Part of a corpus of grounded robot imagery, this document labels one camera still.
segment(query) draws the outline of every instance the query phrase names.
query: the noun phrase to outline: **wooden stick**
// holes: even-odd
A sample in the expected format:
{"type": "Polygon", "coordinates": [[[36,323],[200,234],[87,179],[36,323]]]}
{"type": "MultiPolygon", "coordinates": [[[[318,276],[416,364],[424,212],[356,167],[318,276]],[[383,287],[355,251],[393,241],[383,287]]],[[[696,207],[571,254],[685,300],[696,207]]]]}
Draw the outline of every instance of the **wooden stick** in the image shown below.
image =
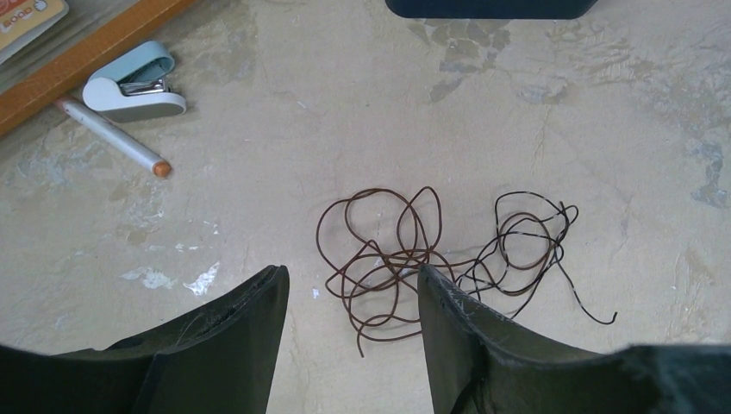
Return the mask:
{"type": "Polygon", "coordinates": [[[0,139],[93,72],[145,40],[196,0],[138,0],[96,32],[0,95],[0,139]]]}

